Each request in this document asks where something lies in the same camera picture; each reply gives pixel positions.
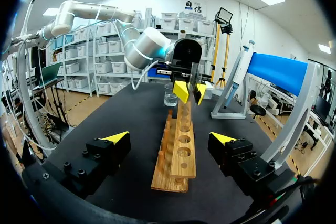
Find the chair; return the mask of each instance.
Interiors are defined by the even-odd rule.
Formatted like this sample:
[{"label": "chair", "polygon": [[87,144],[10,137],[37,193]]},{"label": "chair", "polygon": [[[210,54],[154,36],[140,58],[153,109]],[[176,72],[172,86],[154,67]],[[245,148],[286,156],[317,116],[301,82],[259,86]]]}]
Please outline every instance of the chair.
[{"label": "chair", "polygon": [[259,105],[251,105],[250,110],[255,114],[253,119],[255,119],[256,116],[258,115],[261,116],[266,115],[266,110],[263,107],[260,107]]}]

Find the monitor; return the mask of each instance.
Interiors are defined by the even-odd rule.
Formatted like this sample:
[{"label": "monitor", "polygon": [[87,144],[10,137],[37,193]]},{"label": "monitor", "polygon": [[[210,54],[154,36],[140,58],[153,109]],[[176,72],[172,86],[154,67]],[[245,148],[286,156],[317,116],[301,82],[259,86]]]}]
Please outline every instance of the monitor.
[{"label": "monitor", "polygon": [[330,111],[331,104],[327,102],[323,97],[318,96],[314,108],[315,114],[317,114],[324,121],[327,119],[327,116]]}]

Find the chinese characters sign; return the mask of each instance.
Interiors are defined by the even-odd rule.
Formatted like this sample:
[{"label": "chinese characters sign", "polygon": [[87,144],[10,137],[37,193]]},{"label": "chinese characters sign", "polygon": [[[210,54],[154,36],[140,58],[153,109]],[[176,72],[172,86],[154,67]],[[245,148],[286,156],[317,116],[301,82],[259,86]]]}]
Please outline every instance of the chinese characters sign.
[{"label": "chinese characters sign", "polygon": [[206,16],[206,2],[202,0],[181,0],[183,5],[183,12],[195,13]]}]

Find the wooden test tube rack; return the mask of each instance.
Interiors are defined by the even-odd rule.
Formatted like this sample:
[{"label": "wooden test tube rack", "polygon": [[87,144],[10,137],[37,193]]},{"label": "wooden test tube rack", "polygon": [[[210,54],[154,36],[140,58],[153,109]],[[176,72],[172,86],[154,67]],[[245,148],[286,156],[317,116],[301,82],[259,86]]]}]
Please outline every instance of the wooden test tube rack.
[{"label": "wooden test tube rack", "polygon": [[[170,110],[166,120],[151,186],[155,190],[187,192],[188,178],[196,177],[191,105],[180,101],[178,107],[177,119],[172,119]],[[187,132],[180,130],[185,121],[189,126]]]}]

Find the black table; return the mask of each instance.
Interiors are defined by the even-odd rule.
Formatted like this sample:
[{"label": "black table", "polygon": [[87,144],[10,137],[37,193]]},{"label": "black table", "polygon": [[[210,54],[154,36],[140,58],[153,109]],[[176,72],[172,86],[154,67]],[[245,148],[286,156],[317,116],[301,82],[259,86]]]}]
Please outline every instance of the black table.
[{"label": "black table", "polygon": [[[252,199],[219,170],[207,150],[208,135],[214,131],[244,137],[254,143],[259,154],[270,145],[268,136],[250,116],[245,120],[211,119],[210,112],[216,101],[204,100],[193,110],[197,176],[189,180],[188,192],[152,190],[157,152],[169,110],[164,106],[163,97],[162,84],[142,83],[137,91],[128,85],[76,127],[48,160],[62,169],[64,161],[81,155],[89,139],[130,131],[132,150],[116,175],[108,176],[87,201],[120,215],[148,221],[230,223],[243,216]],[[238,103],[232,102],[226,111],[241,109]],[[292,208],[299,200],[296,195],[290,202]]]}]

